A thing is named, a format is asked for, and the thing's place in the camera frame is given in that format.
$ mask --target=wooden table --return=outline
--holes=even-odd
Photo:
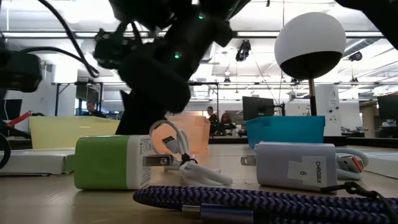
[[[389,151],[366,148],[363,151]],[[252,149],[239,145],[210,145],[206,154],[197,155],[200,164],[221,168],[234,179],[234,188],[316,194],[299,190],[260,187],[256,168],[240,165],[240,157],[253,155]],[[183,185],[178,172],[155,168],[155,185]],[[364,173],[358,182],[385,197],[398,197],[398,180]],[[138,223],[201,223],[182,213],[147,207],[133,201],[131,191],[81,191],[73,184],[73,175],[52,177],[0,178],[1,224],[138,224]],[[348,196],[345,191],[338,196]]]

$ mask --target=wall charger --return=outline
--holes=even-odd
[[[261,142],[256,157],[242,165],[257,167],[261,185],[320,191],[337,184],[336,149],[332,144]]]
[[[171,166],[170,155],[150,156],[150,136],[90,136],[77,141],[75,186],[86,190],[135,190],[151,180],[151,166]]]

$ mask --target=teal plastic bin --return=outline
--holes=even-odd
[[[246,122],[248,141],[323,143],[324,116],[264,116]]]

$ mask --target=braided cable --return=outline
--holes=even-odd
[[[378,198],[317,197],[257,190],[211,187],[151,186],[138,190],[138,203],[181,210],[203,203],[246,208],[269,213],[270,223],[369,223],[388,224],[386,207]],[[398,198],[388,202],[398,212]]]

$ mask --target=sphere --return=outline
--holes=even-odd
[[[322,12],[309,12],[282,28],[274,52],[282,71],[306,80],[330,72],[341,60],[345,47],[345,31],[337,19]]]

